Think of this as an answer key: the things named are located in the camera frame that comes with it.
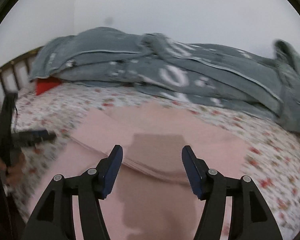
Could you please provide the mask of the left hand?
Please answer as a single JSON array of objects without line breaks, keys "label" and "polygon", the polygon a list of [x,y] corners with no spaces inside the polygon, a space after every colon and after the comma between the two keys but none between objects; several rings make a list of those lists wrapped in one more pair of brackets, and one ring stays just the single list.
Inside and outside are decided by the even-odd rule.
[{"label": "left hand", "polygon": [[20,152],[18,161],[10,167],[7,167],[6,164],[0,159],[0,171],[8,172],[5,181],[9,187],[15,188],[21,182],[24,176],[23,168],[25,164],[26,159],[23,152]]}]

